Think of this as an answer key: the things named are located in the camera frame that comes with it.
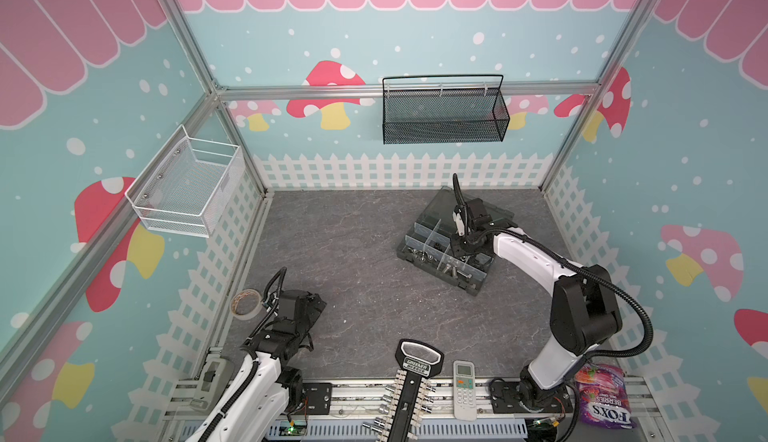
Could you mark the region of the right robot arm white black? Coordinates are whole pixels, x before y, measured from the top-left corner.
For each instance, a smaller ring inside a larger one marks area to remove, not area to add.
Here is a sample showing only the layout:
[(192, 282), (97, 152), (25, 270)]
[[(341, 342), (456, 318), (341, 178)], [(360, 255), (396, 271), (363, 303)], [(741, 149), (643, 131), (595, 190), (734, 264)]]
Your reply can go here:
[[(495, 222), (482, 199), (465, 196), (457, 174), (452, 175), (452, 190), (456, 200), (453, 254), (483, 253), (503, 259), (531, 277), (551, 298), (551, 336), (520, 373), (517, 392), (523, 407), (530, 411), (544, 408), (595, 357), (630, 358), (650, 348), (654, 328), (649, 314), (611, 281), (605, 268), (571, 261), (523, 229)], [(623, 328), (620, 302), (639, 317), (642, 338), (628, 349), (607, 350), (602, 345)]]

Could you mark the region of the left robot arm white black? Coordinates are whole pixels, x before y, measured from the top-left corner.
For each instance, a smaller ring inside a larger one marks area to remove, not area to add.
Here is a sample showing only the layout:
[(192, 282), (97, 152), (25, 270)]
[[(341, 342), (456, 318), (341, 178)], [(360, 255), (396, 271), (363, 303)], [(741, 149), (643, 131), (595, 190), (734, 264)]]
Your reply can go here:
[(326, 307), (317, 293), (286, 290), (285, 267), (264, 288), (266, 314), (240, 346), (243, 361), (191, 441), (263, 441), (281, 415), (303, 408), (301, 371), (288, 365), (314, 350), (311, 329)]

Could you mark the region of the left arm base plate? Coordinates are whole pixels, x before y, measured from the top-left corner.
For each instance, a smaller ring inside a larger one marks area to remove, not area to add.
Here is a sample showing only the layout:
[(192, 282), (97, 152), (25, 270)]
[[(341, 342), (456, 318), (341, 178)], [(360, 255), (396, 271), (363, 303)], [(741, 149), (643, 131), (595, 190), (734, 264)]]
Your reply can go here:
[(331, 383), (299, 383), (289, 389), (289, 404), (286, 413), (306, 415), (329, 415), (333, 395)]

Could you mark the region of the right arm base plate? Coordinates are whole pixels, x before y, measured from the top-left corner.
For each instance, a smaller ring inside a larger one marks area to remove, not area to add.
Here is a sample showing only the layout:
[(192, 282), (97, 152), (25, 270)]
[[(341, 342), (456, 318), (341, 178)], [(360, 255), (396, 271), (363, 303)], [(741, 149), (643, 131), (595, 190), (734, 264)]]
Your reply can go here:
[(487, 391), (494, 414), (562, 415), (572, 409), (572, 397), (565, 384), (543, 390), (528, 380), (493, 378), (487, 384)]

